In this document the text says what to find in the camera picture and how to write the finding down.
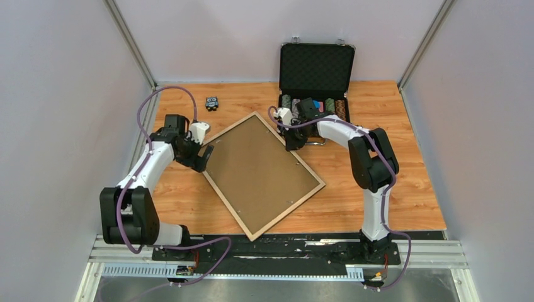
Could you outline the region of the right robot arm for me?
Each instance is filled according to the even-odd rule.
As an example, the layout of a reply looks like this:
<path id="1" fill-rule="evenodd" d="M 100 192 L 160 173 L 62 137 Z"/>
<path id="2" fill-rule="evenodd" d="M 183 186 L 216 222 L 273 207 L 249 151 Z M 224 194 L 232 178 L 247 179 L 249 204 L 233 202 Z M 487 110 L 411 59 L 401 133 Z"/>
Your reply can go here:
<path id="1" fill-rule="evenodd" d="M 368 130 L 344 121 L 332 111 L 319 111 L 313 100 L 297 103 L 298 116 L 289 108 L 270 115 L 288 151 L 302 148 L 312 135 L 332 141 L 349 152 L 352 175 L 363 191 L 364 218 L 360 254 L 367 262 L 383 257 L 390 244 L 389 199 L 399 163 L 382 128 Z"/>

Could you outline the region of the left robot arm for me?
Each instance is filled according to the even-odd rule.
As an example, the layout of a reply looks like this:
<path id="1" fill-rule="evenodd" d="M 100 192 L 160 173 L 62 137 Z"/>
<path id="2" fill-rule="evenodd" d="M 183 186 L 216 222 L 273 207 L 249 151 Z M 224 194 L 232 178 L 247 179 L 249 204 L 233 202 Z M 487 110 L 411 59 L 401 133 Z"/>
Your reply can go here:
<path id="1" fill-rule="evenodd" d="M 152 193 L 173 162 L 196 172 L 205 170 L 213 151 L 213 146 L 203 146 L 209 131 L 208 123 L 166 115 L 163 127 L 148 136 L 141 158 L 127 176 L 100 193 L 103 239 L 107 244 L 169 246 L 178 260 L 192 254 L 188 229 L 161 222 Z"/>

